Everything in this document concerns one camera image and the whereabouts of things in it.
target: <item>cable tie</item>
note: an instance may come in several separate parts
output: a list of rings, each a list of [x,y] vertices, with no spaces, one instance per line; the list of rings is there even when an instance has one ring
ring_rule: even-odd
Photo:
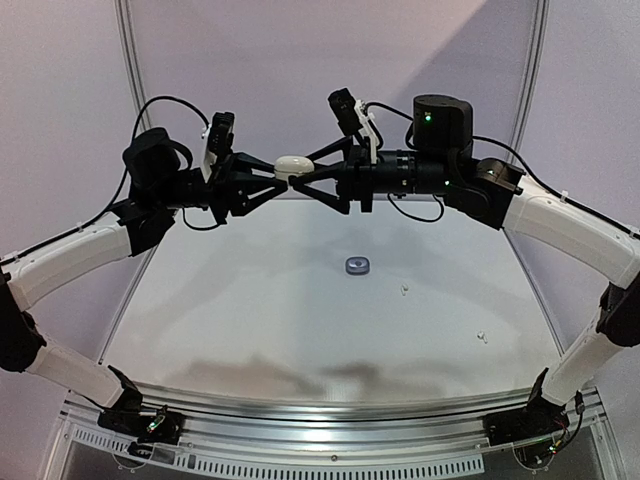
[[[14,250],[11,253],[7,253],[4,257],[0,258],[0,260],[12,260],[14,262],[20,260],[20,252],[18,250]]]

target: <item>white wall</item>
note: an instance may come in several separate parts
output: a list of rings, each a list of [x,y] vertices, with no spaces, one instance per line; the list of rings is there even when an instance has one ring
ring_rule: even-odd
[[[132,2],[147,95],[180,95],[207,115],[235,112],[234,147],[265,161],[339,138],[327,97],[345,86],[408,112],[421,93],[464,98],[479,133],[509,136],[534,8],[510,0]],[[199,151],[199,120],[181,108],[150,110]],[[375,114],[385,148],[404,147],[406,121]]]
[[[640,224],[640,3],[552,2],[522,147],[541,178],[617,219]],[[564,345],[591,319],[606,282],[526,238],[518,247],[551,307]],[[640,478],[640,348],[597,384],[629,478]]]
[[[113,2],[0,3],[0,253],[97,213],[113,195],[134,108]],[[96,357],[137,261],[83,277],[33,311]],[[65,390],[0,373],[0,478],[35,478]]]

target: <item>black cable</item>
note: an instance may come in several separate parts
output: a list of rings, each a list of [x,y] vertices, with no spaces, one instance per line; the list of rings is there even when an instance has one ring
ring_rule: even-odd
[[[410,122],[413,121],[413,118],[411,117],[411,115],[408,115],[404,112],[401,112],[400,110],[398,110],[397,108],[393,108],[390,107],[389,105],[385,105],[384,103],[380,103],[380,102],[369,102],[369,103],[365,103],[364,105],[364,113],[366,114],[369,111],[370,107],[380,107],[383,108],[385,110],[388,110],[391,113],[395,113],[396,115],[401,116],[402,118],[406,118],[407,120],[409,120]]]
[[[415,150],[415,146],[411,143],[411,137],[413,135],[413,118],[411,118],[410,115],[401,112],[400,110],[397,110],[393,107],[390,107],[389,105],[385,105],[384,103],[380,103],[380,102],[369,102],[367,104],[365,104],[364,106],[364,111],[365,113],[367,112],[367,110],[369,109],[369,107],[380,107],[380,108],[384,108],[385,110],[388,110],[392,113],[395,113],[396,115],[402,117],[402,118],[406,118],[407,120],[411,120],[412,123],[409,126],[409,130],[407,130],[407,133],[405,135],[404,141],[405,144],[407,145],[408,148]],[[531,167],[529,166],[529,164],[524,160],[524,158],[522,158],[522,156],[515,151],[515,149],[511,148],[509,145],[507,145],[506,143],[503,143],[499,140],[494,140],[493,138],[489,138],[489,137],[483,137],[480,135],[474,135],[473,138],[475,140],[479,140],[481,142],[487,142],[487,143],[492,143],[494,145],[497,145],[501,148],[504,148],[505,150],[507,150],[509,153],[511,153],[511,155],[513,155],[514,157],[516,157],[518,159],[518,161],[522,164],[522,166],[524,167],[524,169],[526,170],[527,174],[533,178],[542,188],[544,188],[545,190],[547,190],[550,194],[552,194],[553,196],[557,197],[557,198],[563,198],[562,194],[560,192],[558,192],[557,190],[553,189],[552,187],[550,187],[549,185],[547,185],[545,182],[543,182],[536,174],[535,172],[531,169]],[[582,210],[583,212],[587,212],[591,215],[593,215],[596,218],[599,218],[600,220],[608,223],[609,225],[612,225],[618,229],[620,229],[622,232],[626,233],[627,235],[630,235],[632,238],[636,238],[636,239],[640,239],[640,235],[636,234],[635,232],[632,232],[628,227],[625,227],[624,225],[622,225],[620,222],[612,219],[611,217],[606,216],[603,213],[598,212],[597,210],[594,210],[591,207],[588,207],[580,202],[577,202],[576,200],[573,200],[572,198],[569,197],[564,197],[564,201],[566,203],[568,203],[569,205],[572,205],[580,210]]]
[[[179,103],[180,105],[184,105],[188,109],[190,109],[193,112],[195,112],[196,115],[198,115],[202,119],[202,121],[204,122],[204,126],[205,127],[209,126],[209,120],[207,120],[206,115],[204,113],[202,113],[202,111],[198,107],[196,107],[193,103],[187,102],[186,100],[183,100],[182,98],[174,97],[172,95],[158,95],[157,97],[153,97],[153,98],[150,98],[149,100],[147,100],[146,103],[142,106],[142,108],[138,112],[138,117],[136,118],[136,122],[133,125],[133,134],[131,135],[131,141],[132,142],[136,138],[136,133],[138,132],[138,126],[140,125],[140,122],[142,121],[142,116],[144,115],[144,112],[147,110],[147,108],[149,108],[149,105],[151,105],[152,103],[157,102],[159,100],[169,100],[170,102],[175,102],[175,103]]]
[[[384,147],[384,139],[382,138],[382,135],[380,135],[380,131],[378,130],[378,127],[376,127],[376,124],[373,123],[373,120],[371,120],[369,123],[371,124],[373,133],[375,133],[376,137],[378,137],[378,146],[376,148],[378,150],[382,150],[382,147]]]
[[[504,148],[505,150],[507,150],[509,153],[511,153],[511,155],[513,155],[514,157],[516,157],[518,159],[518,161],[522,164],[522,166],[524,167],[524,169],[526,170],[527,174],[533,178],[542,188],[544,188],[545,190],[547,190],[550,194],[552,194],[553,196],[557,197],[557,198],[563,198],[562,194],[560,192],[558,192],[557,190],[551,188],[549,185],[547,185],[545,182],[543,182],[535,173],[534,171],[531,169],[531,167],[527,164],[527,162],[525,162],[524,158],[522,158],[522,156],[516,152],[513,148],[511,148],[509,145],[507,145],[506,143],[502,143],[499,140],[494,140],[493,138],[488,138],[488,137],[482,137],[479,135],[474,135],[473,136],[474,140],[479,140],[481,142],[487,142],[487,143],[492,143],[494,145],[497,145],[501,148]],[[573,200],[572,198],[569,197],[564,197],[564,201],[566,203],[568,203],[569,205],[573,205],[574,207],[587,212],[591,215],[593,215],[596,218],[599,218],[600,220],[608,223],[609,225],[612,225],[620,230],[622,230],[624,233],[626,233],[627,235],[630,235],[633,238],[637,238],[640,239],[640,235],[637,235],[636,233],[632,232],[628,227],[625,227],[624,225],[622,225],[620,222],[617,222],[616,220],[607,217],[606,215],[604,215],[603,213],[600,213],[594,209],[592,209],[591,207],[588,207],[586,205],[583,205],[580,202],[577,202],[575,200]]]
[[[440,206],[440,213],[438,214],[438,216],[436,218],[421,218],[421,217],[416,217],[415,215],[411,215],[410,213],[405,212],[404,210],[402,210],[397,204],[396,202],[393,201],[393,199],[391,198],[391,194],[387,193],[387,200],[389,200],[389,202],[391,203],[391,205],[393,205],[393,208],[395,208],[398,212],[400,212],[402,215],[404,215],[407,218],[410,218],[411,220],[415,220],[417,222],[423,222],[423,223],[436,223],[438,220],[440,220],[443,216],[444,216],[444,205],[442,204],[442,202],[438,199],[438,197],[436,197],[435,195],[433,195],[433,199],[438,202],[438,205]]]
[[[160,96],[153,97],[153,98],[149,99],[142,106],[140,111],[138,112],[138,116],[137,116],[136,121],[135,121],[135,123],[133,125],[133,133],[131,134],[131,141],[132,142],[136,138],[136,133],[138,132],[138,128],[140,126],[140,122],[142,121],[142,116],[144,115],[144,112],[149,107],[149,105],[151,105],[154,102],[157,102],[158,100],[169,100],[169,101],[173,101],[173,102],[179,103],[181,105],[184,105],[185,107],[193,110],[202,119],[202,121],[205,124],[205,127],[207,127],[209,125],[207,117],[195,105],[187,102],[186,100],[178,98],[178,97],[173,97],[171,95],[160,95]],[[16,261],[19,258],[24,258],[27,255],[29,255],[29,254],[37,251],[37,250],[40,250],[43,247],[51,245],[52,243],[57,242],[58,240],[62,240],[64,238],[67,238],[68,236],[73,235],[74,233],[77,233],[77,232],[79,232],[81,230],[84,230],[85,228],[88,228],[91,225],[93,225],[94,223],[96,223],[116,203],[116,200],[118,199],[118,197],[120,196],[120,193],[122,192],[122,188],[124,187],[124,183],[125,183],[126,179],[127,179],[127,170],[125,169],[125,171],[122,173],[122,178],[120,179],[120,184],[118,185],[116,193],[113,194],[113,197],[111,197],[111,200],[109,200],[107,205],[100,211],[100,213],[98,213],[97,215],[92,217],[90,220],[87,220],[86,222],[84,222],[79,227],[72,228],[71,230],[67,230],[66,232],[59,233],[58,235],[56,235],[54,237],[48,238],[47,240],[44,240],[44,241],[42,241],[40,243],[37,243],[36,245],[33,245],[33,246],[27,248],[26,250],[21,251],[17,255],[12,256],[11,258],[7,258],[6,260],[0,261],[0,267],[4,267],[5,265],[9,265],[10,263],[13,263],[14,261]]]
[[[561,452],[562,450],[564,450],[565,448],[567,448],[567,446],[573,442],[575,440],[575,438],[578,436],[578,433],[580,433],[580,428],[582,427],[582,419],[584,418],[584,412],[582,412],[580,414],[580,418],[578,419],[578,425],[576,426],[575,431],[573,432],[573,435],[571,435],[571,437],[569,438],[569,440],[567,440],[566,442],[562,442],[562,444],[555,450],[555,453]]]
[[[187,220],[187,213],[184,208],[182,209],[182,221],[188,228],[190,228],[191,230],[195,230],[196,232],[210,232],[211,230],[215,230],[220,225],[222,225],[221,223],[216,223],[215,225],[210,225],[208,227],[197,227],[195,225],[191,225]]]

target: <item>ventilation grille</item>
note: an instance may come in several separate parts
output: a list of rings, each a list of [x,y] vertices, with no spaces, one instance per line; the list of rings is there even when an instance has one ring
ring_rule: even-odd
[[[75,428],[73,439],[78,443],[112,453],[126,454],[131,444],[131,442],[114,438],[113,435],[78,426]]]
[[[127,454],[130,442],[115,435],[76,425],[73,438],[76,442],[132,460],[139,458]],[[155,462],[148,463],[167,466]],[[393,468],[381,467],[290,467],[229,462],[201,454],[179,453],[171,467],[185,472],[229,480],[420,480],[460,478],[484,473],[482,455],[467,455],[450,460],[410,464]]]
[[[227,463],[205,459],[199,455],[186,454],[176,458],[175,464],[181,470],[225,479],[254,480],[412,480],[460,478],[484,473],[481,455],[471,455],[440,462],[412,464],[396,468],[355,467],[352,469],[326,467],[306,468],[266,468],[248,466],[238,462]]]

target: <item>white table surface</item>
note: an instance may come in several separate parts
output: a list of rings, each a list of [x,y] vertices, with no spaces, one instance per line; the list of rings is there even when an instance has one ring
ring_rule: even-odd
[[[199,393],[381,404],[528,388],[558,358],[501,232],[452,210],[421,224],[386,202],[373,214],[354,207],[343,216],[276,200],[213,232],[179,221],[105,363],[135,381]],[[212,221],[200,211],[189,219]],[[371,272],[347,275],[345,260],[359,255]]]

